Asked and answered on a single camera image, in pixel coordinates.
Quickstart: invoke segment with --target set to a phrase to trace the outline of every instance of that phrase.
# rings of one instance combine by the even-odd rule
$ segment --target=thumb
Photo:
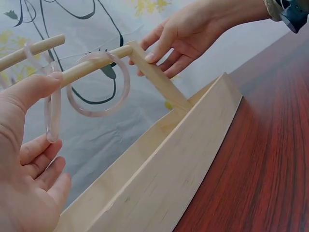
[[[32,75],[5,89],[0,96],[4,101],[13,100],[25,113],[41,98],[45,98],[60,88],[61,72],[46,75]]]
[[[177,33],[175,27],[169,27],[168,25],[165,25],[160,39],[158,40],[158,44],[154,50],[145,57],[145,60],[148,63],[158,62],[171,49],[176,35]]]

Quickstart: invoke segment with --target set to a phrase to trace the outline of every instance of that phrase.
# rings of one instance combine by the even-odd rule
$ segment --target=yellow flower print
[[[130,2],[135,4],[135,16],[141,16],[144,11],[152,14],[155,9],[162,12],[167,5],[172,4],[171,1],[168,0],[130,0]]]
[[[19,48],[23,48],[25,43],[28,42],[30,39],[26,39],[25,37],[17,36],[16,39],[12,39],[12,42],[17,44]]]
[[[0,34],[0,43],[6,44],[9,40],[9,37],[12,36],[13,33],[10,30],[5,30]]]
[[[164,105],[165,105],[165,108],[167,108],[168,110],[172,110],[173,109],[171,103],[169,103],[168,101],[165,101]]]
[[[22,47],[26,42],[30,41],[30,39],[25,38],[23,36],[14,36],[11,30],[3,31],[0,34],[0,58],[4,57]],[[40,54],[34,56],[37,60],[41,58]],[[11,85],[11,79],[18,82],[23,78],[28,77],[36,72],[36,69],[29,64],[27,60],[24,60],[14,66],[4,70],[1,72],[1,75],[4,81]]]

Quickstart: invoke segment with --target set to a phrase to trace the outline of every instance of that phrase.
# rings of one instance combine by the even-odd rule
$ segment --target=hand
[[[263,0],[197,0],[166,18],[140,45],[147,50],[149,63],[157,63],[170,49],[169,57],[159,65],[168,78],[184,70],[229,28],[269,18]]]
[[[22,145],[25,115],[39,99],[60,87],[62,75],[33,75],[0,93],[0,224],[1,230],[53,231],[71,187],[57,157],[59,140],[46,135]]]

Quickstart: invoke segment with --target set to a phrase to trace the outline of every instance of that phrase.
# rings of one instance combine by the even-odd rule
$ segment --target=tabletop
[[[230,76],[244,98],[174,232],[309,231],[309,25]]]

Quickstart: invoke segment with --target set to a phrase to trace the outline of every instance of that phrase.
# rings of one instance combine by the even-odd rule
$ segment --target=sleeve
[[[309,13],[309,1],[308,0],[296,0],[298,4]],[[268,14],[273,21],[281,21],[280,13],[284,10],[282,5],[285,5],[285,0],[264,0],[265,6],[267,7]]]

